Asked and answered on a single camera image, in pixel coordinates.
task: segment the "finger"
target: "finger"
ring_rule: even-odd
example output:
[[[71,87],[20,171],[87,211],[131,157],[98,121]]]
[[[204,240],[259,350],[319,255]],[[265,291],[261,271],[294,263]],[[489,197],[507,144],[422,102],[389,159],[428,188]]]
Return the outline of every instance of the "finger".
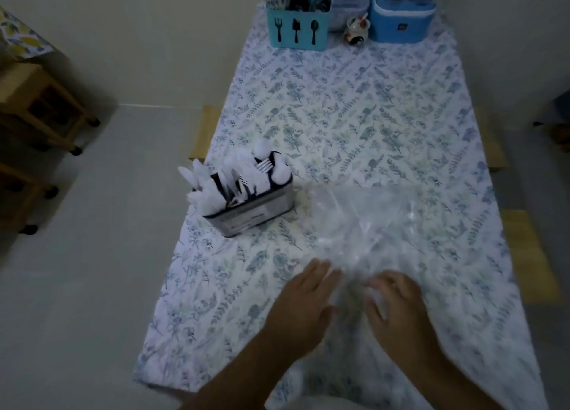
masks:
[[[340,269],[335,269],[331,272],[331,274],[326,277],[319,287],[317,288],[317,292],[319,293],[319,298],[322,300],[328,300],[331,297],[333,291],[335,291],[340,278],[342,278],[343,272]]]
[[[327,275],[328,270],[331,267],[331,262],[329,260],[325,260],[317,265],[312,272],[307,275],[303,284],[301,284],[301,289],[305,291],[313,291],[317,288],[317,286],[321,283],[323,278]]]
[[[295,284],[295,285],[303,284],[303,281],[305,280],[305,278],[310,273],[313,272],[313,270],[319,265],[319,263],[320,263],[320,260],[318,258],[312,258],[311,261],[305,266],[305,269],[303,269],[302,272],[300,272],[295,277],[293,277],[293,279],[291,280],[291,283]]]
[[[367,280],[367,282],[364,283],[364,286],[371,287],[380,291],[382,293],[382,296],[384,296],[388,302],[388,305],[400,303],[402,301],[403,296],[388,278],[370,278]]]
[[[319,328],[321,332],[324,334],[328,327],[331,325],[331,321],[335,316],[337,309],[335,306],[329,305],[324,308],[319,316]]]
[[[385,270],[381,277],[391,279],[405,299],[422,299],[422,290],[416,282],[405,273],[393,270]]]
[[[372,330],[377,334],[382,334],[384,332],[386,324],[384,319],[382,319],[380,312],[378,311],[378,307],[376,306],[374,298],[367,297],[364,299],[364,310],[366,312],[366,317],[368,318],[368,322],[370,323]]]

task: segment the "cutlery holder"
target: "cutlery holder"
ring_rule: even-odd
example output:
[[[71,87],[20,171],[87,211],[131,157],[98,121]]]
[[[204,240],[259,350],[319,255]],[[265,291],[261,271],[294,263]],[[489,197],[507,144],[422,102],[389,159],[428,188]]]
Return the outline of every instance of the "cutlery holder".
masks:
[[[273,152],[270,156],[275,164]],[[218,174],[211,176],[218,189],[222,189]],[[271,181],[271,189],[260,195],[253,195],[240,205],[225,208],[213,215],[203,216],[224,237],[230,238],[239,233],[273,219],[293,208],[295,191],[293,191],[293,175],[284,185],[277,185]]]
[[[273,47],[323,51],[327,49],[328,12],[285,11],[266,8],[269,42]]]

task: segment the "hand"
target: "hand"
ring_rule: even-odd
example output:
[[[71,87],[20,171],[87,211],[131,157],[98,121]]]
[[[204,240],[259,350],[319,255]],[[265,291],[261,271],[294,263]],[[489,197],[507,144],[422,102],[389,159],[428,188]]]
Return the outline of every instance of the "hand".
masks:
[[[422,291],[410,277],[384,271],[365,285],[381,292],[388,306],[382,318],[374,299],[366,301],[366,314],[374,336],[396,365],[410,378],[445,365],[436,332],[431,325]]]
[[[342,272],[329,261],[314,258],[277,296],[260,335],[286,352],[291,363],[313,350],[331,323],[334,307],[328,304]]]

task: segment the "teal utensil caddy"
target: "teal utensil caddy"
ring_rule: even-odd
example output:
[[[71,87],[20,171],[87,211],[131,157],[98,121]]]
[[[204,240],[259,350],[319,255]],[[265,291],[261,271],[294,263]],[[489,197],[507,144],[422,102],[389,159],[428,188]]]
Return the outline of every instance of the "teal utensil caddy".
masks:
[[[266,8],[269,43],[273,47],[323,51],[327,49],[328,12],[285,11]]]

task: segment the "blue floral pattern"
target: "blue floral pattern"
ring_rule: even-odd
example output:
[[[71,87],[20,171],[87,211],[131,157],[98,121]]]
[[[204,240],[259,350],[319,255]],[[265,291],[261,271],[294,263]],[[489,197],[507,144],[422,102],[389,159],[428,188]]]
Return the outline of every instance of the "blue floral pattern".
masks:
[[[291,166],[296,206],[229,240],[189,208],[137,362],[139,381],[196,391],[260,329],[316,247],[308,188],[396,183],[419,193],[415,277],[447,354],[505,408],[547,408],[445,19],[435,18],[416,45],[352,48],[331,37],[319,53],[270,47],[258,9],[206,163],[214,169],[232,148],[261,137]],[[375,408],[429,408],[395,367],[378,369],[389,364],[378,346],[368,348],[370,366],[304,376],[307,364],[295,364],[268,405],[312,388]]]

